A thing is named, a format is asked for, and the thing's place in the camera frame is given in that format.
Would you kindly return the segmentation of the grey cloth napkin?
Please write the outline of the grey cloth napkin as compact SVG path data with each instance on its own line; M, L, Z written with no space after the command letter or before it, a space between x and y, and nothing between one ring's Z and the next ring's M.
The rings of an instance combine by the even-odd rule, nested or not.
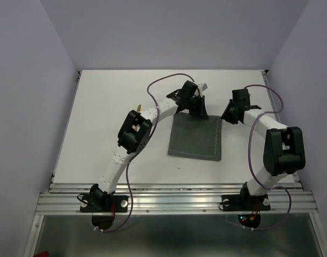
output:
M168 154L205 161L221 160L222 119L211 115L208 119L193 118L179 113L173 118Z

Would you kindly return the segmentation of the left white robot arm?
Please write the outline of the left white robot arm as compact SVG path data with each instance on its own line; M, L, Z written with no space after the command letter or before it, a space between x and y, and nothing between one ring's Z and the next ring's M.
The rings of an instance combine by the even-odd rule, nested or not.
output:
M196 84L187 80L182 88L169 93L162 101L157 101L150 89L148 95L154 106L143 111L131 110L126 116L117 135L117 148L105 173L89 192L89 203L98 210L105 211L111 206L118 181L130 162L148 144L158 123L181 111L199 119L208 119L205 108L204 91L207 84Z

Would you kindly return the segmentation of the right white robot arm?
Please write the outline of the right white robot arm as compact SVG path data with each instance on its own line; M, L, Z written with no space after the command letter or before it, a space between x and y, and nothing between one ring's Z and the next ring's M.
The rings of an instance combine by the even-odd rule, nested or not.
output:
M270 210L268 192L306 165L302 130L276 121L271 114L251 104L247 88L232 91L222 119L250 127L250 134L258 133L265 142L263 167L255 172L250 165L252 179L243 184L239 194L222 195L220 208L224 211Z

